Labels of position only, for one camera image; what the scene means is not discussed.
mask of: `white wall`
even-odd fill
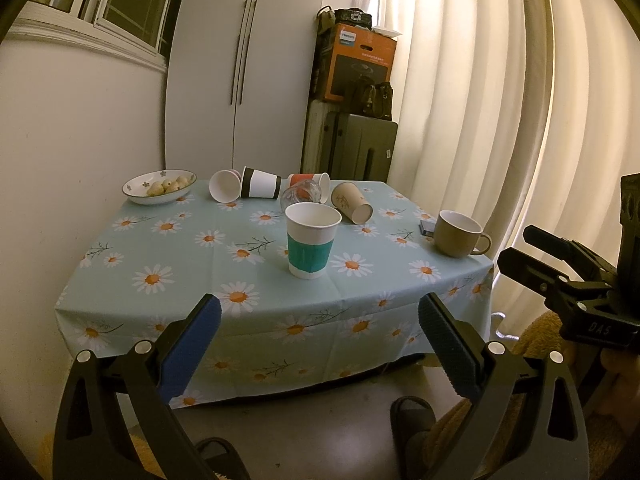
[[[0,416],[32,461],[70,363],[54,305],[122,183],[163,167],[163,117],[161,72],[58,44],[0,45]]]

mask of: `floral tablecloth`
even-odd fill
[[[125,202],[56,303],[70,352],[127,352],[211,292],[222,325],[172,400],[184,406],[303,388],[430,352],[417,319],[427,292],[487,338],[492,262],[436,252],[418,228],[428,213],[386,184],[357,184],[374,215],[366,225],[340,224],[327,274],[313,281],[287,269],[277,200],[219,204],[196,182],[173,203]]]

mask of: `orange box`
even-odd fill
[[[314,98],[340,102],[347,83],[361,75],[374,83],[389,81],[396,44],[396,40],[364,28],[335,25],[319,38]]]

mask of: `silver screw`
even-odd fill
[[[496,355],[504,354],[504,345],[502,343],[498,343],[497,341],[491,341],[487,345],[487,348],[489,349],[489,352],[491,352],[492,354],[496,354]]]
[[[152,346],[150,341],[139,341],[136,343],[136,354],[146,354],[151,350]]]
[[[549,359],[551,359],[553,362],[560,364],[562,361],[564,361],[564,357],[562,357],[562,354],[560,352],[556,352],[555,350],[553,350],[550,354],[549,354]]]
[[[82,350],[77,356],[76,359],[78,360],[79,363],[85,363],[87,362],[89,359],[91,359],[91,352],[89,352],[88,350]]]

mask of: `floor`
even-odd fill
[[[398,480],[389,407],[405,395],[438,417],[459,400],[442,368],[413,364],[321,393],[175,413],[194,442],[229,440],[252,480]]]

